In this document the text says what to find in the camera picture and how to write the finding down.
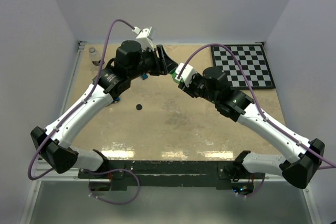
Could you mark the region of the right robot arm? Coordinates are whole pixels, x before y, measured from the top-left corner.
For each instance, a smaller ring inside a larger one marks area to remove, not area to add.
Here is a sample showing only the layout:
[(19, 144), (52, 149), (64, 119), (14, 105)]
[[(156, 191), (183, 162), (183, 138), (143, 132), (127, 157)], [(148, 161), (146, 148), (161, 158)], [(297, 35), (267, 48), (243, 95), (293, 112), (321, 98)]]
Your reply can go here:
[(307, 187), (322, 163), (325, 144), (321, 140), (300, 136), (259, 110), (254, 99), (229, 86), (227, 76), (217, 67), (199, 74), (180, 63), (174, 80), (189, 96), (212, 103), (221, 115), (254, 131), (279, 151), (278, 155), (241, 152), (233, 162), (234, 178), (264, 173), (281, 176), (300, 189)]

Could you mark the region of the green plastic bottle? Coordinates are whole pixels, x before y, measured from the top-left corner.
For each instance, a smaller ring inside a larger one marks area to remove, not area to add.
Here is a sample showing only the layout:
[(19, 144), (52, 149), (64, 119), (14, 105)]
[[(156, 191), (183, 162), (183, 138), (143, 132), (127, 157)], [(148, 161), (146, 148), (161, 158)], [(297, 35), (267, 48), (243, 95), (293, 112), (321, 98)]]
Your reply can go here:
[(184, 82), (183, 78), (181, 76), (179, 76), (179, 73), (177, 73), (176, 71), (173, 71), (171, 73), (171, 76), (172, 76), (173, 81), (177, 84), (179, 84), (181, 82)]

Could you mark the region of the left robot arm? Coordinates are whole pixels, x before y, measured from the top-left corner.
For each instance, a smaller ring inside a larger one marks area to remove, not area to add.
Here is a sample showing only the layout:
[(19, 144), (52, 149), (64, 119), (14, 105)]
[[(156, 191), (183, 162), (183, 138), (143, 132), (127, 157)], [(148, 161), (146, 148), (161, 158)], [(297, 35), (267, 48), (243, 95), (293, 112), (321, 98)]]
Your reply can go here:
[(109, 171), (107, 158), (96, 150), (88, 152), (71, 147), (73, 140), (95, 115), (130, 88), (132, 80), (144, 74), (165, 76), (177, 67), (162, 45), (144, 50), (137, 41), (124, 41), (116, 49), (115, 57), (59, 119), (31, 131), (38, 155), (59, 174), (71, 168), (83, 168), (97, 178), (105, 177)]

